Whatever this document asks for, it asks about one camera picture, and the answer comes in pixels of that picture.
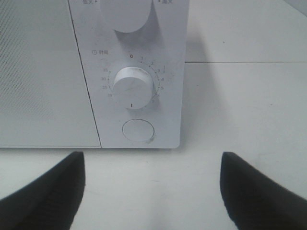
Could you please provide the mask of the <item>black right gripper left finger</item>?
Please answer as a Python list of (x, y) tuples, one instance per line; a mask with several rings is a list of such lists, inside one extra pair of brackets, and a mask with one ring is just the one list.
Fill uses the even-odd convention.
[(0, 200), (0, 228), (69, 230), (82, 202), (84, 188), (84, 153), (75, 151)]

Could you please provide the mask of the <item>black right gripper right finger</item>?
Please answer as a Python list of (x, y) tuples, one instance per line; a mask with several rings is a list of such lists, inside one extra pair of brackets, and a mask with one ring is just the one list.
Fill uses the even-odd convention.
[(307, 201), (233, 152), (221, 160), (220, 191), (239, 230), (305, 230)]

